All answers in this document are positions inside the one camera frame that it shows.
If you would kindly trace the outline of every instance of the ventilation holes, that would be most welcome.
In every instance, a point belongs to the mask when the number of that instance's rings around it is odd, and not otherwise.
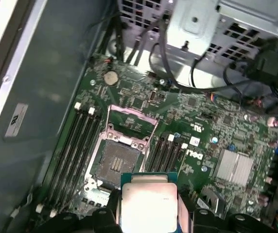
[[[218,46],[218,45],[215,45],[215,44],[210,44],[207,51],[212,52],[212,53],[217,53],[220,49],[222,49],[221,46]]]

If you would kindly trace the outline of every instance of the label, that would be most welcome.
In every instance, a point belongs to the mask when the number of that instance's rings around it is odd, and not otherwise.
[[[206,205],[206,203],[202,200],[202,199],[197,199],[197,205],[203,209],[208,209],[209,210],[209,207]]]
[[[190,144],[192,146],[198,147],[200,141],[201,141],[201,139],[192,136],[190,139]]]
[[[189,151],[189,156],[197,158],[199,160],[202,160],[203,157],[204,157],[203,154],[199,154],[199,153],[197,153],[195,151],[192,151],[192,150]]]
[[[7,128],[5,137],[17,136],[27,109],[28,109],[27,104],[24,103],[17,104],[14,114],[9,122],[9,126]]]

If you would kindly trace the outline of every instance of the microchip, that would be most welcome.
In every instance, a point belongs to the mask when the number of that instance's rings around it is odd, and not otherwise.
[[[133,172],[140,153],[123,144],[106,140],[96,171],[97,178],[105,183],[120,186],[121,174]]]
[[[232,117],[230,116],[225,116],[223,123],[226,125],[230,125],[232,123]]]
[[[201,116],[208,120],[213,120],[213,115],[209,113],[201,113]]]
[[[254,136],[253,136],[253,134],[251,134],[250,136],[249,136],[249,143],[253,143],[254,142]]]
[[[213,152],[212,151],[207,151],[206,155],[209,156],[209,157],[212,157],[213,156]]]
[[[243,201],[242,198],[240,198],[240,197],[238,197],[238,196],[235,196],[235,197],[234,197],[234,200],[233,200],[233,204],[239,207],[239,206],[241,206],[242,201]]]
[[[189,98],[188,105],[194,107],[196,105],[196,99]]]
[[[132,104],[132,107],[133,107],[133,108],[136,108],[136,109],[141,109],[142,104],[143,104],[143,101],[142,101],[142,100],[135,98],[135,99],[134,99],[134,102],[133,102],[133,104]]]
[[[246,193],[251,193],[251,189],[252,189],[252,184],[247,184],[246,186]]]

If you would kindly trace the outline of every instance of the computer case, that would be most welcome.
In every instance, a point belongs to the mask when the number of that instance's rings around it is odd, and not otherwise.
[[[122,20],[129,26],[124,30],[126,57],[136,35],[157,16],[155,12],[170,11],[176,2],[184,1],[117,1]],[[262,39],[278,37],[278,26],[272,26],[278,25],[277,2],[272,5],[271,0],[223,0],[214,4],[221,17],[212,41],[206,45],[208,58],[195,73],[204,80],[197,82],[198,87],[224,85],[224,66],[245,51],[252,52]],[[107,21],[93,28],[88,26],[115,9],[116,2],[112,0],[17,1],[11,23],[0,40],[0,231],[14,207],[45,176],[86,60],[95,51]],[[142,17],[136,15],[138,10],[145,12]],[[148,54],[157,37],[158,31],[154,30],[145,38],[139,68],[147,69]],[[178,80],[188,84],[188,78],[183,77],[201,54],[184,52],[178,45],[169,43],[168,57],[173,72],[180,73]],[[156,57],[155,62],[162,69],[161,60]],[[235,70],[229,70],[228,75],[232,82],[244,79]],[[260,88],[253,85],[246,92],[252,94]],[[221,94],[231,97],[234,92]],[[18,124],[17,115],[23,116]]]

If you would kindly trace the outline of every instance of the sticker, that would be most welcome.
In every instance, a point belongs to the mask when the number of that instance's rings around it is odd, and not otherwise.
[[[19,103],[16,106],[14,114],[9,122],[5,137],[16,137],[19,129],[21,127],[24,115],[28,109],[28,105],[24,103]]]
[[[200,141],[201,141],[201,139],[192,136],[191,140],[190,140],[190,144],[192,146],[198,147]]]
[[[209,206],[202,199],[197,199],[197,204],[199,207],[209,210]]]

